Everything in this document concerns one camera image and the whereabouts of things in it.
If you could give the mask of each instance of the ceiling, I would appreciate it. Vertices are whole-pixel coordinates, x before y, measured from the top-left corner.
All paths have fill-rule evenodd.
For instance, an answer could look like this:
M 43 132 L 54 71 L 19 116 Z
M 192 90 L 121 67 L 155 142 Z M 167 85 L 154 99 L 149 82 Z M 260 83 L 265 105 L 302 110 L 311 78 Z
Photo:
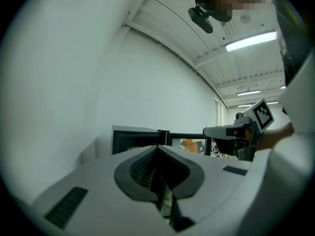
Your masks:
M 253 34 L 279 30 L 274 5 L 257 4 L 233 11 L 232 20 L 209 18 L 207 34 L 189 17 L 194 0 L 134 0 L 124 24 L 161 42 L 191 65 L 216 91 L 229 109 L 265 98 L 277 101 L 284 85 L 284 69 L 276 40 L 227 53 L 225 44 Z M 240 92 L 260 93 L 237 96 Z

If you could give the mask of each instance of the ceiling beam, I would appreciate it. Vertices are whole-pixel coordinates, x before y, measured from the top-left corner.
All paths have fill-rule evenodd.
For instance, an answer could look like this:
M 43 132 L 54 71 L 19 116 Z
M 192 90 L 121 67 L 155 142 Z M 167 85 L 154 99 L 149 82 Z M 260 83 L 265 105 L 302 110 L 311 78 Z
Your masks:
M 143 4 L 144 0 L 133 0 L 133 3 L 130 7 L 130 10 L 128 12 L 128 15 L 125 19 L 125 22 L 131 22 L 133 18 L 137 15 L 140 6 Z
M 220 56 L 220 55 L 222 55 L 224 53 L 227 53 L 227 51 L 226 51 L 226 48 L 223 46 L 223 47 L 221 47 L 219 49 L 214 50 L 211 53 L 208 53 L 208 54 L 206 54 L 206 55 L 196 59 L 194 61 L 195 66 L 196 67 L 200 67 L 200 66 L 210 62 L 212 59 L 214 59 L 214 58 L 216 58 L 216 57 L 218 57 L 218 56 Z
M 231 81 L 228 83 L 217 85 L 217 89 L 225 89 L 225 88 L 229 88 L 229 87 L 246 85 L 246 84 L 252 83 L 252 82 L 270 80 L 270 79 L 275 79 L 275 78 L 284 78 L 284 73 L 283 72 L 275 72 L 275 73 L 269 73 L 269 74 L 255 76 L 255 77 L 250 77 L 250 78 L 246 78 L 246 79 L 242 79 L 242 80 Z
M 151 29 L 148 29 L 147 27 L 141 26 L 135 22 L 126 22 L 126 25 L 134 28 L 138 31 L 143 32 L 144 34 L 156 39 L 163 45 L 167 46 L 169 49 L 171 49 L 173 52 L 175 52 L 178 56 L 180 56 L 184 61 L 186 61 L 193 69 L 197 70 L 197 67 L 195 66 L 194 62 L 188 58 L 185 53 L 183 53 L 180 49 L 178 49 L 175 45 L 173 45 L 170 41 L 168 41 L 166 38 L 162 37 L 160 34 L 158 34 L 156 31 L 152 31 Z M 199 74 L 209 83 L 209 85 L 213 88 L 213 90 L 217 93 L 217 95 L 222 99 L 224 104 L 227 107 L 227 103 L 224 100 L 222 94 L 216 89 L 215 84 L 211 80 L 210 76 L 207 76 L 204 71 L 199 72 Z
M 243 98 L 251 98 L 255 96 L 263 96 L 270 93 L 281 93 L 281 92 L 284 92 L 284 90 L 283 89 L 262 90 L 259 93 L 247 94 L 247 95 L 242 95 L 242 96 L 238 96 L 237 94 L 230 95 L 230 96 L 224 97 L 223 99 L 224 100 L 243 99 Z
M 268 105 L 269 108 L 279 107 L 279 106 L 282 106 L 282 104 L 279 103 L 279 104 L 275 104 L 275 105 Z M 235 109 L 238 109 L 238 110 L 242 113 L 242 112 L 244 112 L 247 108 L 229 107 L 229 108 L 227 108 L 226 110 L 227 110 L 227 111 L 232 111 L 232 110 L 235 110 Z
M 148 0 L 148 1 L 151 1 L 152 3 L 155 4 L 154 9 L 150 8 L 149 6 L 141 6 L 140 10 L 145 11 L 151 15 L 160 15 L 161 16 L 160 18 L 158 16 L 156 16 L 156 18 L 159 19 L 157 22 L 155 22 L 156 27 L 158 27 L 160 29 L 164 29 L 166 26 L 164 20 L 166 20 L 170 23 L 170 21 L 169 21 L 169 20 L 171 20 L 170 17 L 166 16 L 169 13 L 166 13 L 165 11 L 167 11 L 167 12 L 171 11 L 173 14 L 173 15 L 170 14 L 171 17 L 174 17 L 174 15 L 175 15 L 177 17 L 177 19 L 180 19 L 180 20 L 183 20 L 184 22 L 186 22 L 175 11 L 170 9 L 170 7 L 168 7 L 168 6 L 165 6 L 165 4 L 160 2 L 159 0 Z M 187 28 L 185 28 L 185 26 L 186 26 L 185 24 L 178 24 L 177 30 L 180 30 L 180 32 L 185 33 L 185 34 L 183 34 L 182 38 L 186 42 L 190 43 L 190 45 L 196 50 L 196 52 L 198 52 L 198 55 L 200 55 L 200 56 L 203 55 L 204 52 L 202 51 L 202 49 L 200 49 L 198 47 L 198 45 L 194 41 L 191 40 L 191 35 L 189 34 L 189 33 L 191 33 L 191 32 L 189 32 L 191 29 L 187 29 Z
M 181 4 L 169 4 L 167 1 L 165 0 L 151 0 L 152 2 L 158 2 L 160 4 L 163 4 L 165 7 L 167 7 L 169 10 L 171 10 L 174 14 L 177 15 L 178 18 L 180 18 L 181 20 L 183 20 L 189 27 L 190 30 L 193 30 L 193 32 L 195 34 L 197 34 L 197 36 L 200 38 L 200 40 L 204 43 L 204 45 L 207 48 L 207 51 L 210 51 L 210 47 L 207 43 L 207 41 L 204 41 L 207 38 L 207 33 L 202 30 L 200 27 L 196 27 L 195 23 L 191 20 L 189 14 L 182 14 L 180 13 L 180 7 Z

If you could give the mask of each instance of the fluorescent light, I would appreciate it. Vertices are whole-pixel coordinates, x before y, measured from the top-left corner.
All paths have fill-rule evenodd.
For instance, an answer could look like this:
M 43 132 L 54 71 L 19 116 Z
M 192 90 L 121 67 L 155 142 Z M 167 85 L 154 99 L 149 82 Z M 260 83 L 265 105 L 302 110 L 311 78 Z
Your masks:
M 267 105 L 274 105 L 274 104 L 279 104 L 279 101 L 275 101 L 275 102 L 268 102 Z
M 227 44 L 225 48 L 227 52 L 229 53 L 229 52 L 235 51 L 237 49 L 240 49 L 246 46 L 255 45 L 255 44 L 259 44 L 259 43 L 263 43 L 263 42 L 267 42 L 267 41 L 271 41 L 275 39 L 277 39 L 276 31 L 266 32 L 260 35 L 256 35 L 253 37 L 248 37 L 243 40 L 239 40 L 231 44 Z
M 247 108 L 247 107 L 251 107 L 252 104 L 249 104 L 249 105 L 240 105 L 240 106 L 237 106 L 238 108 Z
M 252 93 L 258 93 L 258 92 L 260 92 L 260 90 L 249 91 L 249 92 L 242 92 L 242 93 L 238 93 L 237 95 L 238 95 L 238 96 L 241 96 L 241 95 L 252 94 Z

